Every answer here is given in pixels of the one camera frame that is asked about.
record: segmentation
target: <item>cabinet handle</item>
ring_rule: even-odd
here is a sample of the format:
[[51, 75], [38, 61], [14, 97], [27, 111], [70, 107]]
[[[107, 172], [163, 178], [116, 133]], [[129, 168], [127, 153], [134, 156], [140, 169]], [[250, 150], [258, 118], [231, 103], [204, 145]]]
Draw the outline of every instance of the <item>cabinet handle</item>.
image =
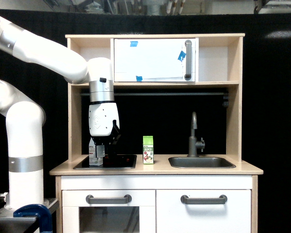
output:
[[185, 41], [186, 47], [186, 66], [185, 66], [185, 75], [184, 79], [186, 81], [191, 79], [191, 71], [192, 71], [192, 42], [191, 40]]
[[187, 205], [223, 205], [227, 202], [227, 196], [221, 195], [219, 198], [189, 198], [183, 195], [180, 200]]
[[86, 202], [88, 204], [127, 204], [131, 202], [131, 195], [127, 194], [123, 198], [94, 198], [88, 195]]

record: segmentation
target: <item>juice box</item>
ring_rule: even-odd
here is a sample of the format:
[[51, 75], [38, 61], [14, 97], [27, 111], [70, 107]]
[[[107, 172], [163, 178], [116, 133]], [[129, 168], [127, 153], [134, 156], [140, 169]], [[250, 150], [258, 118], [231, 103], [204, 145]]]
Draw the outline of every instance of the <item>juice box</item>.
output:
[[144, 164], [154, 164], [153, 136], [144, 136], [143, 159]]

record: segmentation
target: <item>faucet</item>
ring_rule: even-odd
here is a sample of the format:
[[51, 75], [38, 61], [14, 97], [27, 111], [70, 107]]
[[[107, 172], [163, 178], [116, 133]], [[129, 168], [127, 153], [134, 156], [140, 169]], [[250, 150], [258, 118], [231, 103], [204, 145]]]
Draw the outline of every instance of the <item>faucet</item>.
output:
[[201, 149], [203, 152], [205, 148], [205, 141], [201, 138], [200, 141], [197, 141], [195, 137], [195, 130], [197, 130], [197, 117], [196, 112], [192, 113], [192, 121], [191, 121], [191, 136], [189, 137], [189, 154], [188, 157], [198, 157], [197, 149]]

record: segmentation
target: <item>sink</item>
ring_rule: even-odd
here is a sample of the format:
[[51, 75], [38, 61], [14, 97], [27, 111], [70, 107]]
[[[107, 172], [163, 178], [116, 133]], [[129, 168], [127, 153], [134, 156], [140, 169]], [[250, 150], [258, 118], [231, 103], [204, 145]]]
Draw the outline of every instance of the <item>sink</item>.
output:
[[169, 163], [177, 168], [235, 168], [224, 158], [217, 157], [172, 157]]

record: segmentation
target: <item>white cabinet front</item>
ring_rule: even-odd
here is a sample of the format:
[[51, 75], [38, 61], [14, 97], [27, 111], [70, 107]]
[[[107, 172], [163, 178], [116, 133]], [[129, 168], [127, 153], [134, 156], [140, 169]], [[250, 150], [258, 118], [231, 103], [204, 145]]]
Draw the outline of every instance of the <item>white cabinet front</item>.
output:
[[115, 82], [195, 82], [198, 38], [115, 39]]
[[155, 233], [155, 190], [63, 191], [64, 233]]
[[157, 233], [250, 233], [251, 190], [157, 190]]

